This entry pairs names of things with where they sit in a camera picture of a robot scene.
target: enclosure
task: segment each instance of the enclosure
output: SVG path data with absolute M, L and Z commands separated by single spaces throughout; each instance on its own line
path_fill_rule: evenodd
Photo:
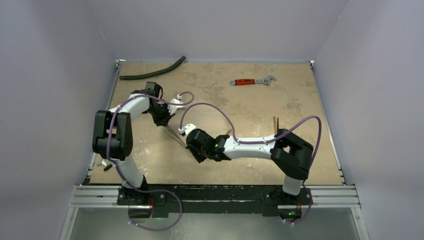
M 2 239 L 421 239 L 423 13 L 419 0 L 2 1 Z M 119 79 L 181 56 L 167 74 Z M 230 85 L 268 75 L 276 81 Z M 320 117 L 304 221 L 183 209 L 166 231 L 128 224 L 132 207 L 117 204 L 122 180 L 98 165 L 93 128 L 98 110 L 147 81 L 161 84 L 166 100 L 191 91 L 219 107 L 242 138 L 272 134 L 273 117 L 287 129 Z M 196 109 L 185 123 L 213 137 L 231 132 L 218 111 Z M 180 116 L 169 122 L 174 130 Z M 132 129 L 134 161 L 149 184 L 285 180 L 266 159 L 197 163 L 148 115 Z M 316 122 L 294 133 L 317 143 Z M 141 224 L 163 227 L 176 216 Z

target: gray wall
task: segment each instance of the gray wall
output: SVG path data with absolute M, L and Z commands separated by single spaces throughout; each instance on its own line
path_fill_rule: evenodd
M 424 1 L 350 0 L 314 71 L 372 239 L 423 239 Z
M 83 0 L 0 1 L 0 239 L 59 237 L 114 64 Z
M 309 61 L 348 0 L 88 0 L 113 56 Z

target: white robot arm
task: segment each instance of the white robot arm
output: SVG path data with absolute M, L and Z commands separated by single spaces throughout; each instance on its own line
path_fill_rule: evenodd
M 199 163 L 206 158 L 217 162 L 239 158 L 272 160 L 285 173 L 282 190 L 293 196 L 299 194 L 303 182 L 308 178 L 314 150 L 312 145 L 292 132 L 273 141 L 287 129 L 278 129 L 275 135 L 237 139 L 231 135 L 213 138 L 192 123 L 178 131 L 183 136 L 187 135 L 187 148 Z

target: floor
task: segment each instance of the floor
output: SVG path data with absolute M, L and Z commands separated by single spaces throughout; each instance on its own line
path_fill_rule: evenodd
M 169 63 L 125 62 L 121 75 L 139 75 L 154 72 Z M 276 78 L 269 86 L 230 85 L 230 80 L 268 75 Z M 194 102 L 207 102 L 221 108 L 235 125 L 238 137 L 264 137 L 274 133 L 273 117 L 279 117 L 280 128 L 289 129 L 309 115 L 322 119 L 322 138 L 316 159 L 310 169 L 307 185 L 341 185 L 333 146 L 330 140 L 315 79 L 309 63 L 183 63 L 174 71 L 144 80 L 118 80 L 111 108 L 125 101 L 132 91 L 144 89 L 146 82 L 163 87 L 163 99 L 171 100 L 177 94 L 191 91 Z M 169 122 L 176 132 L 182 112 Z M 227 121 L 209 106 L 193 107 L 184 118 L 215 137 L 229 132 Z M 270 160 L 240 158 L 197 163 L 184 148 L 184 138 L 175 139 L 163 127 L 156 127 L 150 115 L 142 115 L 132 123 L 134 147 L 132 154 L 138 169 L 149 183 L 167 184 L 264 184 L 277 185 L 284 174 Z M 318 124 L 308 120 L 294 131 L 315 146 Z M 114 169 L 103 171 L 95 164 L 91 183 L 120 183 Z

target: white connector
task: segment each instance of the white connector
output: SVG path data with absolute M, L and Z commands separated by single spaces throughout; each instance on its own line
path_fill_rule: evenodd
M 185 136 L 185 135 L 188 135 L 191 131 L 193 131 L 195 129 L 196 129 L 196 126 L 194 124 L 189 123 L 189 124 L 186 124 L 182 128 L 178 128 L 178 133 L 181 136 Z
M 179 100 L 179 99 L 172 99 L 171 101 L 170 101 L 171 103 L 173 103 L 173 104 L 183 104 L 184 102 L 183 101 L 181 101 L 181 100 Z M 169 114 L 170 115 L 173 115 L 173 114 L 175 114 L 178 110 L 180 110 L 180 109 L 185 109 L 186 108 L 186 106 L 185 105 L 171 105 L 171 104 L 168 104 L 168 112 L 169 112 Z

